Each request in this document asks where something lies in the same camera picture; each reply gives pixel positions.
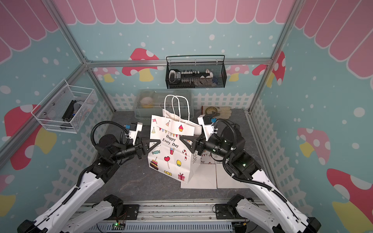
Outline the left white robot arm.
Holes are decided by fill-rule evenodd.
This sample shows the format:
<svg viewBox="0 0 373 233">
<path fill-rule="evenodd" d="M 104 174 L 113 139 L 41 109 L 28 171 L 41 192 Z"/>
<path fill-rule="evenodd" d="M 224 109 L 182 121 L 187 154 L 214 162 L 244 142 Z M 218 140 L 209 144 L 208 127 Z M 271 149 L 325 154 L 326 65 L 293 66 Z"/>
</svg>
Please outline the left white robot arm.
<svg viewBox="0 0 373 233">
<path fill-rule="evenodd" d="M 95 131 L 102 125 L 112 124 L 121 129 L 116 138 L 104 135 L 95 141 Z M 98 152 L 98 158 L 80 173 L 76 185 L 56 204 L 35 220 L 25 220 L 17 228 L 19 233 L 83 233 L 94 224 L 110 217 L 119 218 L 123 212 L 123 200 L 109 195 L 89 211 L 78 217 L 75 212 L 107 183 L 125 162 L 135 156 L 142 158 L 160 144 L 159 139 L 142 139 L 137 134 L 142 130 L 141 123 L 122 126 L 113 121 L 97 123 L 90 133 L 90 140 Z"/>
</svg>

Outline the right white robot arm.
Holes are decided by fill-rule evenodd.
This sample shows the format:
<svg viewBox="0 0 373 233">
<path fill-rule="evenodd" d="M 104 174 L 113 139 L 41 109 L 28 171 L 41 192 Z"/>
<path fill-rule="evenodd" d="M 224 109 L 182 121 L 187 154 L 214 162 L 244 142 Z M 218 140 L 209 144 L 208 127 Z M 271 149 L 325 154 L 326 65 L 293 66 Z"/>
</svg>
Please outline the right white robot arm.
<svg viewBox="0 0 373 233">
<path fill-rule="evenodd" d="M 260 164 L 245 151 L 240 126 L 225 119 L 212 122 L 206 115 L 198 119 L 203 128 L 200 136 L 181 136 L 190 152 L 208 151 L 222 157 L 224 171 L 235 181 L 245 184 L 268 208 L 267 211 L 242 195 L 235 195 L 228 206 L 269 233 L 317 233 L 321 223 L 298 210 L 270 181 Z"/>
</svg>

